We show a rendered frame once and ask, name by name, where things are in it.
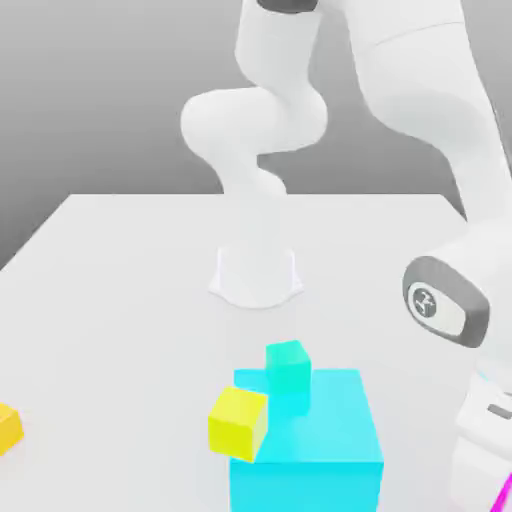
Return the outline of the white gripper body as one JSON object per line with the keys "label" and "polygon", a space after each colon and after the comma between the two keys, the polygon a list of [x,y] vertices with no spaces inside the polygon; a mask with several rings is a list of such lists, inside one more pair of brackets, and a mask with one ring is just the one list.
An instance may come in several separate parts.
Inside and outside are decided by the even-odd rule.
{"label": "white gripper body", "polygon": [[512,460],[459,437],[452,457],[450,495],[462,512],[492,512],[507,479]]}

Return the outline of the small magenta cube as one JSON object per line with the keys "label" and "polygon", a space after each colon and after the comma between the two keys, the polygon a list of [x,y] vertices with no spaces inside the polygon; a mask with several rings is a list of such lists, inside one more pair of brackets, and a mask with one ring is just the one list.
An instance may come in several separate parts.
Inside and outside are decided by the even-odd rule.
{"label": "small magenta cube", "polygon": [[512,490],[512,473],[509,474],[503,484],[502,489],[499,491],[490,512],[505,512],[508,496]]}

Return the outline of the small teal cube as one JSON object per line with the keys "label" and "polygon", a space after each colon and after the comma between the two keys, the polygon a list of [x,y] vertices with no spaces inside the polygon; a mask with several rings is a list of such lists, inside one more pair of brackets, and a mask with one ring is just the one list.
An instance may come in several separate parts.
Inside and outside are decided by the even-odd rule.
{"label": "small teal cube", "polygon": [[312,362],[302,343],[267,345],[265,372],[272,406],[283,414],[305,415],[310,406]]}

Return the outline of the small yellow cube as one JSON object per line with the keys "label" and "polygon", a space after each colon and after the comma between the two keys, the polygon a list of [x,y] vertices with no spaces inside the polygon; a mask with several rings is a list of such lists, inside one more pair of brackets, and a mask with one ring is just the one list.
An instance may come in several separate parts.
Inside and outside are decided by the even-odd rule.
{"label": "small yellow cube", "polygon": [[268,430],[268,396],[226,387],[208,415],[212,452],[253,463]]}

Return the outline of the small orange-yellow cube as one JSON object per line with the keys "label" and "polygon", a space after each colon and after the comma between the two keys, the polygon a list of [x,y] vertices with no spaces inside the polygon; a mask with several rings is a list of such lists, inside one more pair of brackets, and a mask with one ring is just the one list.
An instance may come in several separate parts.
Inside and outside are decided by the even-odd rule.
{"label": "small orange-yellow cube", "polygon": [[0,403],[0,456],[4,455],[24,437],[17,410]]}

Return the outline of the large cyan box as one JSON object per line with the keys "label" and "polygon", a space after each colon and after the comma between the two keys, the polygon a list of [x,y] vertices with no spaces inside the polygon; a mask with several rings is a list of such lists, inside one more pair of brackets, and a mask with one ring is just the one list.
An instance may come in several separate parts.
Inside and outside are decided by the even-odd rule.
{"label": "large cyan box", "polygon": [[316,369],[309,399],[269,401],[255,461],[230,461],[230,512],[377,512],[383,469],[359,371]]}

